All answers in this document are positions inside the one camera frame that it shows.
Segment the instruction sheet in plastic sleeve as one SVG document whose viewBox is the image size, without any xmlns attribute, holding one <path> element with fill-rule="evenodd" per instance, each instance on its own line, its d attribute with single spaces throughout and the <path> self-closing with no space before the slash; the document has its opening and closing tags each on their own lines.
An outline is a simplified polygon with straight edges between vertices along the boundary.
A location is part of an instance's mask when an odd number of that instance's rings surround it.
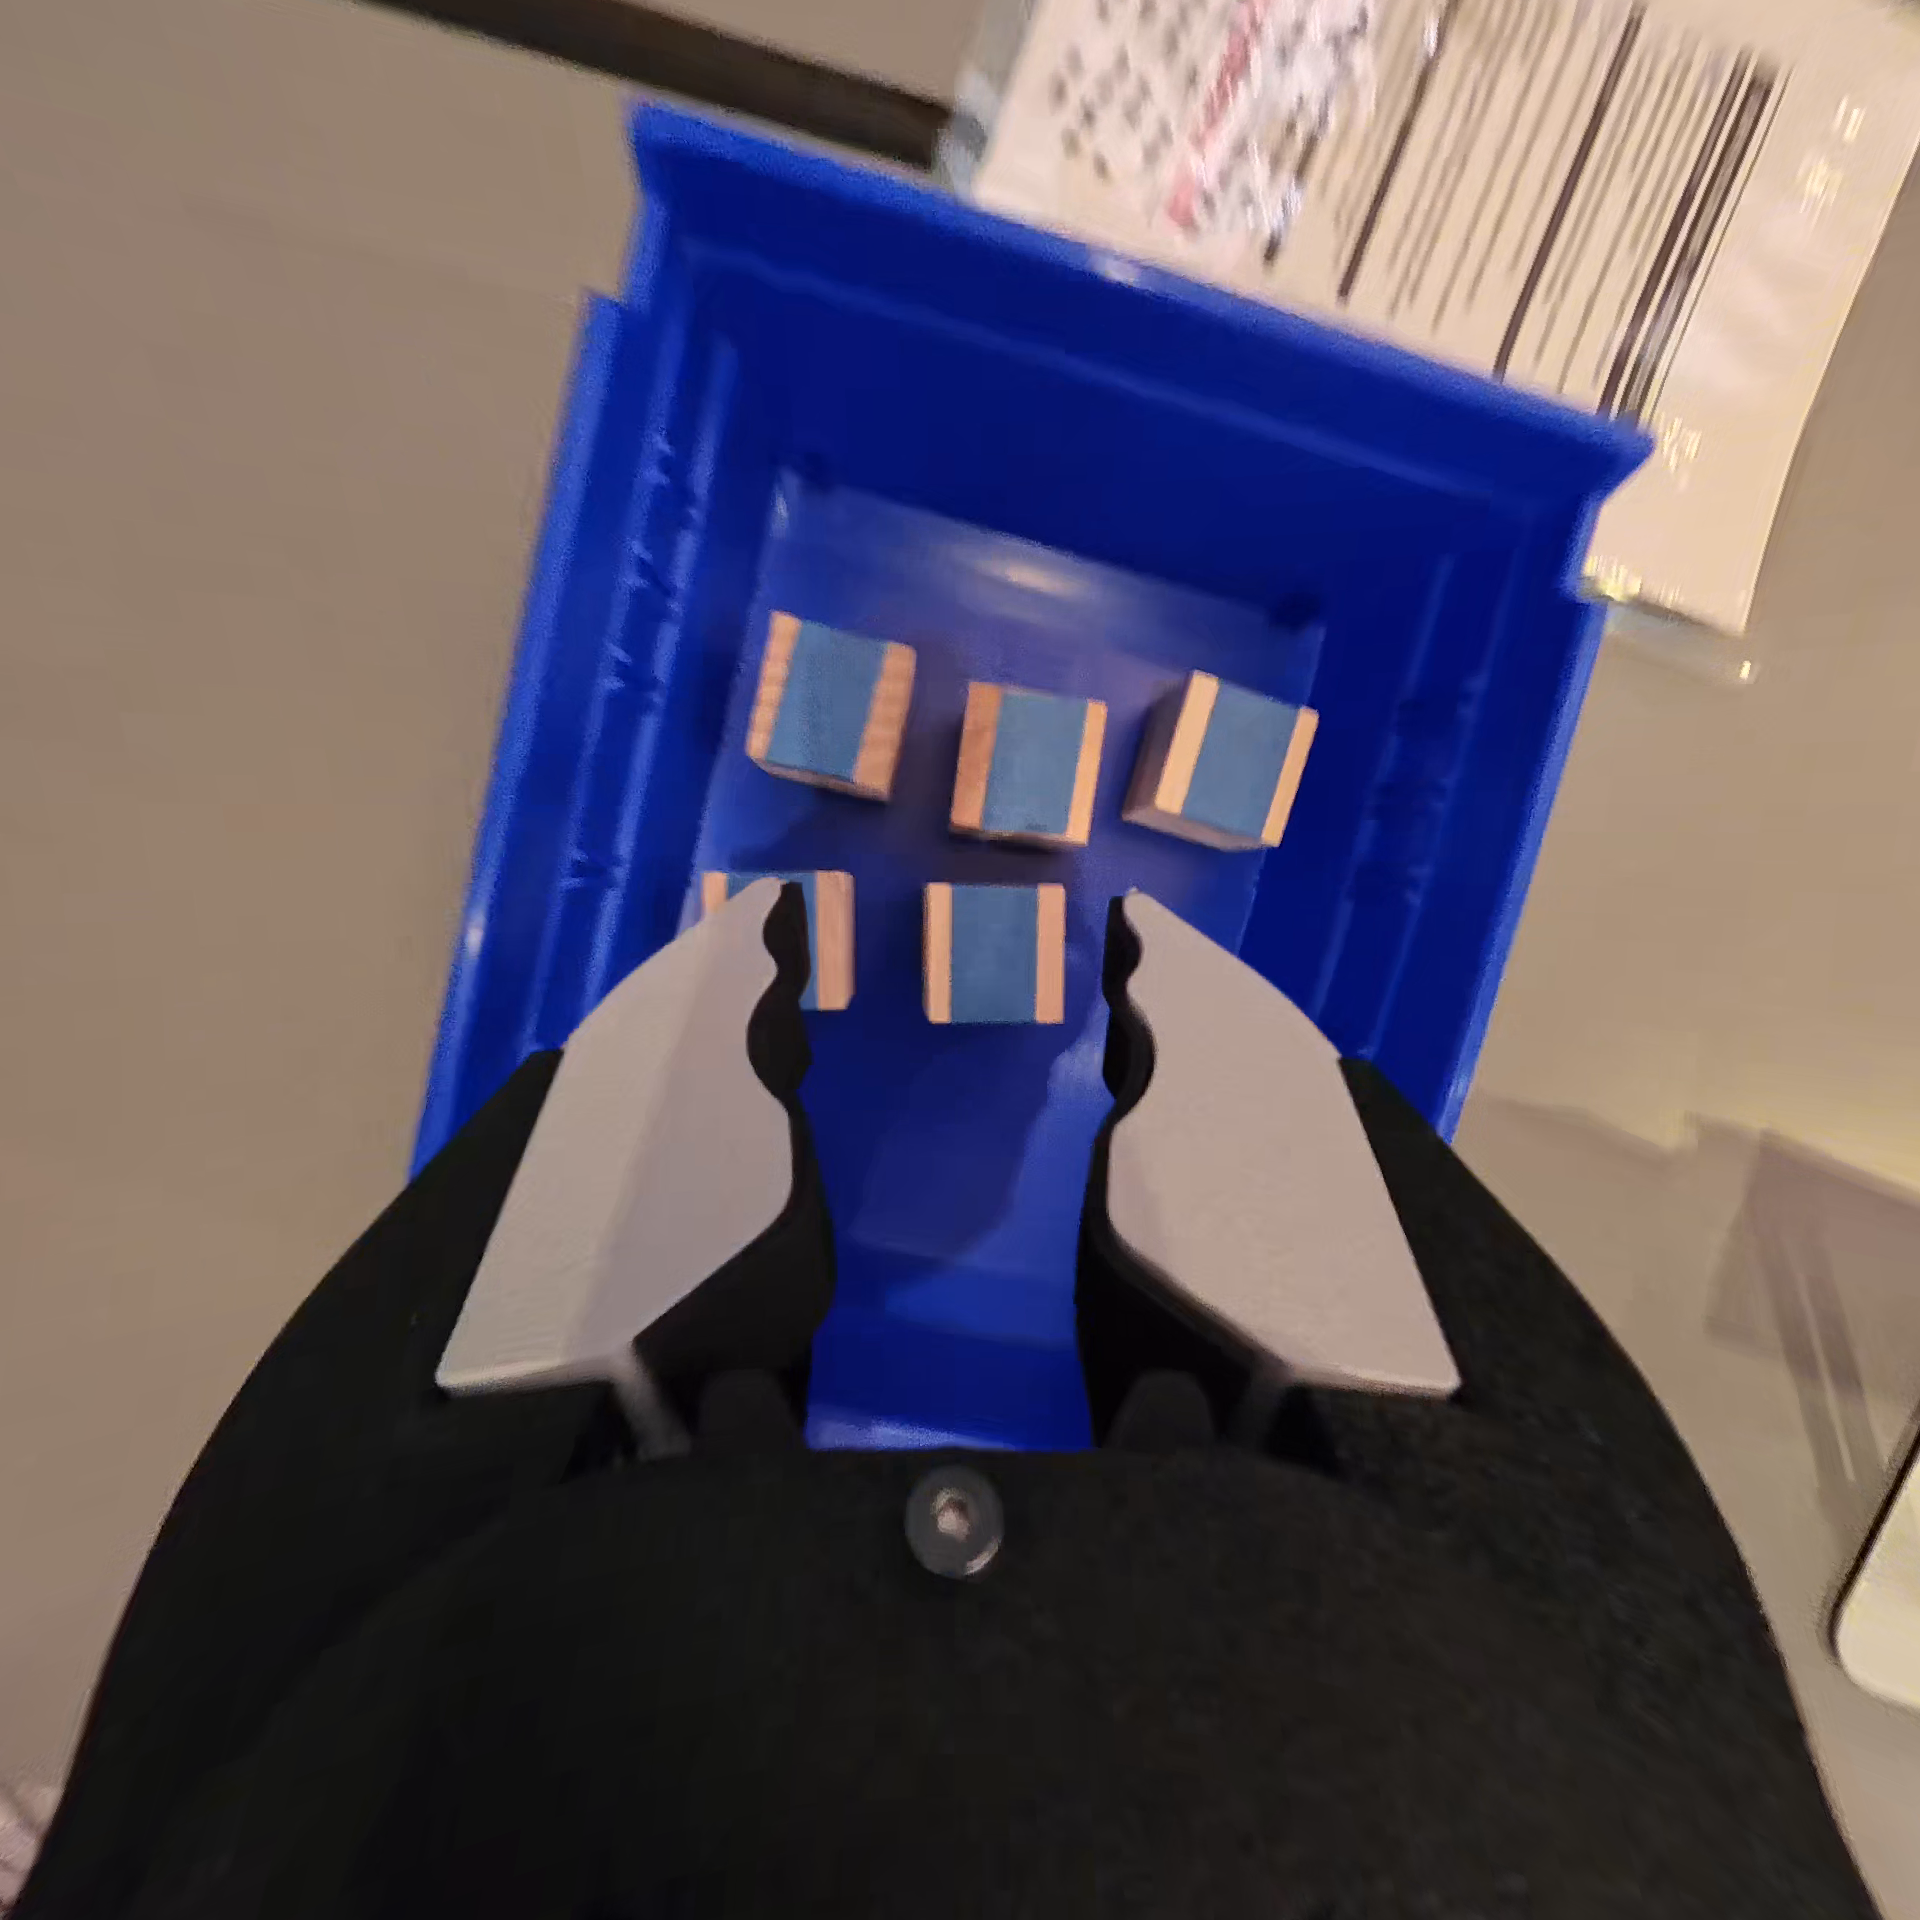
<svg viewBox="0 0 1920 1920">
<path fill-rule="evenodd" d="M 1731 667 L 1917 134 L 1917 4 L 1008 2 L 937 168 L 1643 434 L 1584 585 Z"/>
</svg>

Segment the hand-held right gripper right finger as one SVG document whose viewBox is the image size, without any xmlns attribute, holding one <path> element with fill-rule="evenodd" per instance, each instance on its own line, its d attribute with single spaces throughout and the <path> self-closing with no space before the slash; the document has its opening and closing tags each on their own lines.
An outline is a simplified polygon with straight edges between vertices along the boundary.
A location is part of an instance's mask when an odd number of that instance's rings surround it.
<svg viewBox="0 0 1920 1920">
<path fill-rule="evenodd" d="M 1161 900 L 1112 900 L 1111 1110 L 1073 1283 L 1092 1438 L 1263 1449 L 1308 1389 L 1446 1404 L 1453 1347 L 1334 1041 Z"/>
</svg>

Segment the blue plastic bin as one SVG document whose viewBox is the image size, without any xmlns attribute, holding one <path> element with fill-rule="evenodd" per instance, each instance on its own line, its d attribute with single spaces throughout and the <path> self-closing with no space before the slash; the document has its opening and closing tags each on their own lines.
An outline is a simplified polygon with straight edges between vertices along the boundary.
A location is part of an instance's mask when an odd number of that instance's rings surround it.
<svg viewBox="0 0 1920 1920">
<path fill-rule="evenodd" d="M 1453 1134 L 1593 678 L 1643 434 L 662 106 L 587 296 L 416 1166 L 667 944 L 714 870 L 844 870 L 809 1021 L 835 1302 L 811 1440 L 1068 1451 L 1109 901 L 1163 900 Z M 895 797 L 747 756 L 768 620 L 919 658 Z M 1122 818 L 1194 671 L 1319 713 L 1284 842 Z M 1092 846 L 949 829 L 965 697 L 1109 708 Z M 1066 1019 L 936 1024 L 932 881 L 1060 881 Z"/>
</svg>

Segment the black-white marker sign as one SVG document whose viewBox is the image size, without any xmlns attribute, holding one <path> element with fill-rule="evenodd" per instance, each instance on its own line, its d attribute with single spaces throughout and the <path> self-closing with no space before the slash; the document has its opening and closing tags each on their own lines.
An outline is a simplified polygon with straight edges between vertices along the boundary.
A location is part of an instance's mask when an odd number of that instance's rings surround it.
<svg viewBox="0 0 1920 1920">
<path fill-rule="evenodd" d="M 1869 1697 L 1919 1713 L 1917 1414 L 1895 1443 L 1874 1425 L 1872 1397 L 1843 1395 L 1818 1509 L 1837 1550 L 1820 1639 L 1833 1665 Z"/>
</svg>

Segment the pile of taped cubes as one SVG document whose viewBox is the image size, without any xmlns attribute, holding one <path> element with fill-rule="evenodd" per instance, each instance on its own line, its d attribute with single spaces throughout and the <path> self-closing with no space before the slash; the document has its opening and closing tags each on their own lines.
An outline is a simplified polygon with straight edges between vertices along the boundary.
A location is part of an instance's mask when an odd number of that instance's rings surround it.
<svg viewBox="0 0 1920 1920">
<path fill-rule="evenodd" d="M 895 797 L 919 658 L 779 611 L 747 726 L 764 773 L 852 799 Z M 1092 697 L 971 682 L 949 829 L 982 844 L 1073 853 L 1092 846 L 1109 708 Z M 1148 723 L 1122 818 L 1224 853 L 1284 842 L 1319 713 L 1204 671 Z M 855 881 L 844 870 L 781 877 L 800 887 L 811 1006 L 855 993 Z M 1060 881 L 932 881 L 923 903 L 923 1000 L 936 1024 L 1066 1019 L 1068 896 Z"/>
</svg>

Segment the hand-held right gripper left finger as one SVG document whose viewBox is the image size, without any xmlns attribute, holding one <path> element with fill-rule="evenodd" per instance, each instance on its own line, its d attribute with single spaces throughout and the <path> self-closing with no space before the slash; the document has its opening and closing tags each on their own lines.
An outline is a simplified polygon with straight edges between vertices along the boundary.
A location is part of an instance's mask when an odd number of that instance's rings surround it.
<svg viewBox="0 0 1920 1920">
<path fill-rule="evenodd" d="M 641 1455 L 803 1453 L 835 1294 L 809 916 L 753 881 L 565 1045 L 448 1337 L 457 1399 L 612 1391 Z"/>
</svg>

